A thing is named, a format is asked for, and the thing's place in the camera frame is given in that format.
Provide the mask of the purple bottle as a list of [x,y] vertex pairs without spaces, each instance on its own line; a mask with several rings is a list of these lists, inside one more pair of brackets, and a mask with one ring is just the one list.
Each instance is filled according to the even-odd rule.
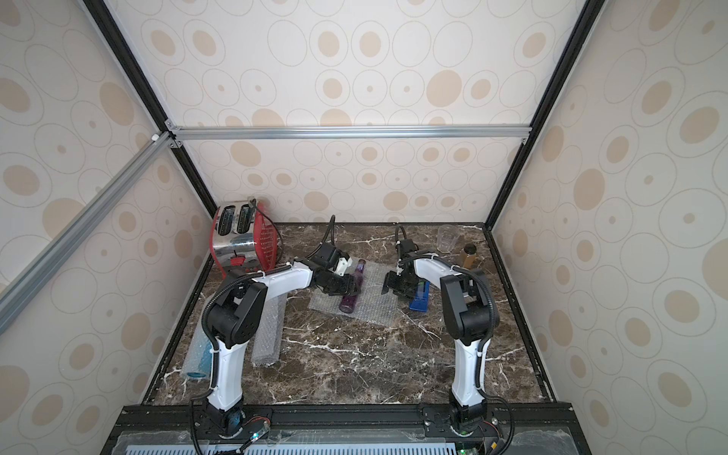
[[364,282],[364,271],[366,267],[366,261],[359,259],[356,264],[354,272],[351,274],[350,287],[347,294],[342,297],[339,304],[339,310],[345,314],[353,314],[356,309],[356,303],[358,302],[358,296],[361,292],[362,284]]

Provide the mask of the blue tape dispenser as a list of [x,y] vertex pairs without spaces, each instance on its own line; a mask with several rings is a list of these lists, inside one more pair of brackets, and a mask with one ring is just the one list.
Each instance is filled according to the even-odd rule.
[[420,281],[415,290],[415,296],[409,303],[409,310],[426,313],[428,312],[428,302],[430,301],[430,283],[428,281]]

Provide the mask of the stack of bubble wrap sheets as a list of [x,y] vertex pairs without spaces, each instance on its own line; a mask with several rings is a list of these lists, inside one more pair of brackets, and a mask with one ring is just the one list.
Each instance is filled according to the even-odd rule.
[[381,289],[388,265],[367,261],[363,271],[361,292],[356,297],[356,305],[352,313],[344,313],[339,309],[342,297],[327,296],[316,290],[311,297],[308,308],[328,316],[361,320],[371,324],[392,327],[402,316],[398,297],[392,293],[382,294]]

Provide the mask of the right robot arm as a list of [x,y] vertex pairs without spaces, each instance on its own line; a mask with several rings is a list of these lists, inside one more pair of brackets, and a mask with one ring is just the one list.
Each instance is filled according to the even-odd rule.
[[451,386],[454,418],[483,416],[494,397],[483,389],[485,354],[500,323],[497,305],[485,274],[451,265],[435,253],[425,253],[409,238],[395,242],[396,268],[387,273],[382,292],[413,300],[421,282],[440,290],[443,321],[455,340],[455,377]]

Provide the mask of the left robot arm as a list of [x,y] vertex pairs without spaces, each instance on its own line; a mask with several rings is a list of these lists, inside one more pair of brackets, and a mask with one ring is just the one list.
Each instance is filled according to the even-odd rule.
[[223,283],[202,316],[203,331],[212,344],[208,402],[216,411],[225,413],[241,403],[246,347],[260,327],[267,304],[311,287],[329,296],[354,296],[360,285],[347,272],[352,264],[348,253],[321,244],[308,256],[269,272],[249,273]]

